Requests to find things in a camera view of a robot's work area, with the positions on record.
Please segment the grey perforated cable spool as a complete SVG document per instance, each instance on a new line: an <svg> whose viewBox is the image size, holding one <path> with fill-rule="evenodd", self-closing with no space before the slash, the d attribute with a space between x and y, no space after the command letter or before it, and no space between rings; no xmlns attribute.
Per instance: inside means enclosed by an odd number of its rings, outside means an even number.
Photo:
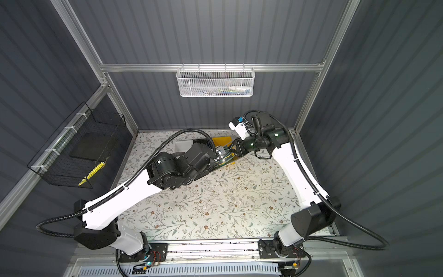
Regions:
<svg viewBox="0 0 443 277"><path fill-rule="evenodd" d="M220 154L220 159L215 163L214 169L221 168L239 159L234 144L232 144L230 148L218 147L216 150L217 154Z"/></svg>

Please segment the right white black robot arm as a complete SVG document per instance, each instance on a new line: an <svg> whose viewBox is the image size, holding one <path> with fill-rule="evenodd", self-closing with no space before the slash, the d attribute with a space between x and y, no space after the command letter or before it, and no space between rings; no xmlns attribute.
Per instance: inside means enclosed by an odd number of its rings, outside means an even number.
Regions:
<svg viewBox="0 0 443 277"><path fill-rule="evenodd" d="M287 256L292 247L305 241L322 241L349 248L363 250L385 250L389 243L374 231L341 214L340 201L329 194L317 182L301 157L289 129L275 116L258 110L250 110L235 117L229 123L231 130L239 136L235 151L239 157L248 153L266 150L285 173L297 196L300 211L292 214L290 222L276 232L273 250L278 256ZM333 224L339 217L345 222L377 240L377 245L356 244L347 241L318 237L314 233Z"/></svg>

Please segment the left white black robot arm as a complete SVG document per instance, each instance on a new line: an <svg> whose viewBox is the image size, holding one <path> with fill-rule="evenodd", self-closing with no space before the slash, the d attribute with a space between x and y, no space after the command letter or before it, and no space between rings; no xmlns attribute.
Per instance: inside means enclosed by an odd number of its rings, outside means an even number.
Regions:
<svg viewBox="0 0 443 277"><path fill-rule="evenodd" d="M166 145L185 133L203 135L207 143L194 143L178 157L163 152ZM90 250L112 247L129 256L148 253L150 247L145 235L121 225L119 216L147 197L191 184L214 168L217 156L209 134L195 128L179 130L161 143L126 182L81 204L72 214L38 223L36 229L44 235L72 238Z"/></svg>

